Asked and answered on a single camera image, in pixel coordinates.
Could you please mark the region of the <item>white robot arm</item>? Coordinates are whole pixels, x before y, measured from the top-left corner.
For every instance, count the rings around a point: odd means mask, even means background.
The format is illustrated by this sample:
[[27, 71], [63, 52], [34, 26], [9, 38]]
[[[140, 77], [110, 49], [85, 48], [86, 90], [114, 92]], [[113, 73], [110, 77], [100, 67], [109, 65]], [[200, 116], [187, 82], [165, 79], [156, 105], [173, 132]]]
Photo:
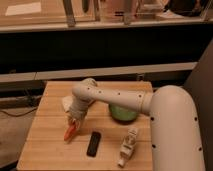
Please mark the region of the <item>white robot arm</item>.
[[196, 105], [184, 89], [156, 92], [106, 89], [89, 78], [72, 87], [70, 115], [81, 121], [89, 104], [102, 101], [150, 117], [153, 171], [206, 171]]

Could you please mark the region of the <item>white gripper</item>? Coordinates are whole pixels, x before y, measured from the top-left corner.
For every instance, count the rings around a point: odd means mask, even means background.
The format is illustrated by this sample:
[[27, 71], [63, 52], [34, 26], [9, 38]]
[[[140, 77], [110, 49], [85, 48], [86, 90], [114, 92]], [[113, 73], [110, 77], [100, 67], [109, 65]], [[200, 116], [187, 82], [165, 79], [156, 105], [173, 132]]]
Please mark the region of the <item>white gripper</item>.
[[75, 135], [77, 136], [81, 130], [82, 120], [85, 118], [88, 112], [87, 106], [75, 106], [71, 105], [69, 109], [69, 115], [67, 116], [68, 125], [73, 125], [75, 121]]

